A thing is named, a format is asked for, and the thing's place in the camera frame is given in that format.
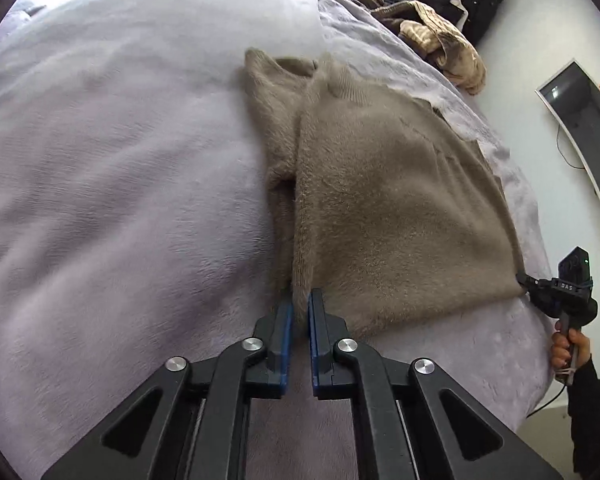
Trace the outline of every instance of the beige fuzzy sweater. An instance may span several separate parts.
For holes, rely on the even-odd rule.
[[[312,287],[356,335],[522,293],[499,179],[427,102],[325,56],[246,53],[267,152],[277,288]]]

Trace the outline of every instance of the silver bolt head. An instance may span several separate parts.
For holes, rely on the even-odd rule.
[[[187,360],[184,357],[171,357],[167,359],[167,362],[164,364],[168,371],[170,372],[179,372],[180,370],[184,370],[184,367],[187,366]]]
[[[257,337],[248,337],[242,342],[242,348],[249,352],[255,352],[262,348],[262,341]]]
[[[353,341],[353,339],[344,338],[338,341],[338,348],[343,352],[355,352],[358,348],[358,343]]]
[[[414,365],[419,374],[429,375],[436,369],[436,365],[429,359],[418,359]]]

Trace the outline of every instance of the sweater sleeve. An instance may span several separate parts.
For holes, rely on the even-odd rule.
[[[568,388],[573,468],[586,479],[600,464],[600,379],[590,359]]]

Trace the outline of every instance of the white wall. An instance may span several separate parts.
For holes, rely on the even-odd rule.
[[[477,104],[536,192],[554,273],[576,245],[589,251],[600,306],[600,201],[586,172],[562,160],[557,122],[534,93],[573,58],[600,82],[600,13],[590,0],[505,0],[478,50],[488,82]],[[579,162],[564,134],[560,146]],[[600,375],[600,312],[584,332]]]

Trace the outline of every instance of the tv screen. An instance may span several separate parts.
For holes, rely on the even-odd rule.
[[[573,61],[539,89],[579,151],[600,197],[600,89]]]

